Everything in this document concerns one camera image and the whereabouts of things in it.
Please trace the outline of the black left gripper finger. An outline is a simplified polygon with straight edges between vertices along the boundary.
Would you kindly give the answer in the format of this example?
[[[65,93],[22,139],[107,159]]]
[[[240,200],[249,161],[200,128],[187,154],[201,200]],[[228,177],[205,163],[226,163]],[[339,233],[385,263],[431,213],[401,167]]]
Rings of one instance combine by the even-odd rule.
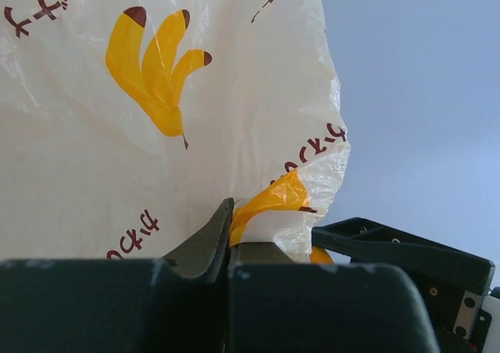
[[[233,213],[157,258],[2,261],[2,351],[221,352]]]

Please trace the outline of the translucent orange banana-print bag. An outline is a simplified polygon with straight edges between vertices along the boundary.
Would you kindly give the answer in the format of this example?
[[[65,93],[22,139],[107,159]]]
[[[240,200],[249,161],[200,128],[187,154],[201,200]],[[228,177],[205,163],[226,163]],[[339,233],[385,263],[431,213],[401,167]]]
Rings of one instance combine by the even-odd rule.
[[[1,256],[313,256],[350,144],[322,0],[1,0]]]

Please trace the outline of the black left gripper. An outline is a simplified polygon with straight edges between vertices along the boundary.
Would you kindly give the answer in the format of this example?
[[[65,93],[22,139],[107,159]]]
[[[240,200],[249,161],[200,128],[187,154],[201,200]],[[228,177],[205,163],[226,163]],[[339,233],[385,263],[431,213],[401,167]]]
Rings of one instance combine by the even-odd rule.
[[[364,218],[316,226],[312,243],[361,263],[297,263],[271,243],[230,250],[228,352],[499,350],[491,260]]]

